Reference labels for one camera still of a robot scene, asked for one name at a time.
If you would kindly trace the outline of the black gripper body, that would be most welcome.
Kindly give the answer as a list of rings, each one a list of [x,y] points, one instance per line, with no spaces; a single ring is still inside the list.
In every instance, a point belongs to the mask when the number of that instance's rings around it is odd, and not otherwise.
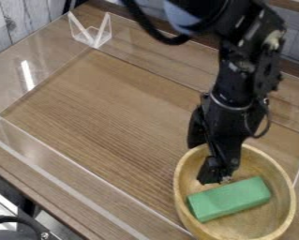
[[[204,143],[208,146],[209,153],[225,165],[229,175],[240,166],[241,145],[247,138],[256,138],[255,131],[268,110],[260,102],[252,101],[243,108],[221,106],[212,93],[204,93],[200,96],[200,104],[205,129]]]

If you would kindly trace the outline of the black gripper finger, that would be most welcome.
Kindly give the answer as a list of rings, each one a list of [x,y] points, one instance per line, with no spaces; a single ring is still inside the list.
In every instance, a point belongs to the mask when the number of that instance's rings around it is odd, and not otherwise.
[[[188,149],[207,142],[203,120],[204,120],[203,110],[201,110],[201,107],[197,106],[189,117],[188,136],[187,136]]]
[[[225,165],[213,156],[207,156],[196,175],[199,183],[201,185],[220,184],[227,178],[231,178],[231,175]]]

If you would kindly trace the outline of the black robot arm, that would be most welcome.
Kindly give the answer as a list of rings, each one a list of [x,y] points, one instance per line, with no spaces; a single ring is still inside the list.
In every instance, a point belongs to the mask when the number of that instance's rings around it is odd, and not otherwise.
[[[203,185],[220,183],[239,168],[244,140],[269,130],[268,93],[281,81],[284,20],[264,0],[164,0],[169,25],[179,32],[167,37],[136,1],[121,2],[150,37],[167,45],[204,33],[219,37],[219,72],[191,114],[187,143],[189,148],[209,148],[196,180]]]

